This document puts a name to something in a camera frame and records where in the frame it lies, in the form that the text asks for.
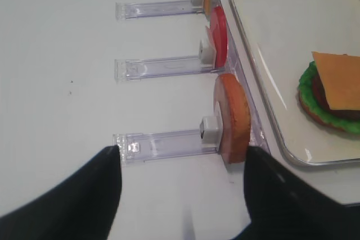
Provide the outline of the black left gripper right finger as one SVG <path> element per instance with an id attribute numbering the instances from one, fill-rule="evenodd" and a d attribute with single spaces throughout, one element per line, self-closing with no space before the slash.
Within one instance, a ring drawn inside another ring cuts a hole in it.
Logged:
<path id="1" fill-rule="evenodd" d="M 359 206 L 333 200 L 259 146 L 245 151 L 243 194 L 250 223 L 235 239 L 359 239 Z"/>

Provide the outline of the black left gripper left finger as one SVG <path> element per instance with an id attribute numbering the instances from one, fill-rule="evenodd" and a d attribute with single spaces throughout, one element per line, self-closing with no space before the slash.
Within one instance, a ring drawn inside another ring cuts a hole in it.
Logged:
<path id="1" fill-rule="evenodd" d="M 121 192 L 119 149 L 105 147 L 58 186 L 1 217 L 1 239 L 107 239 Z"/>

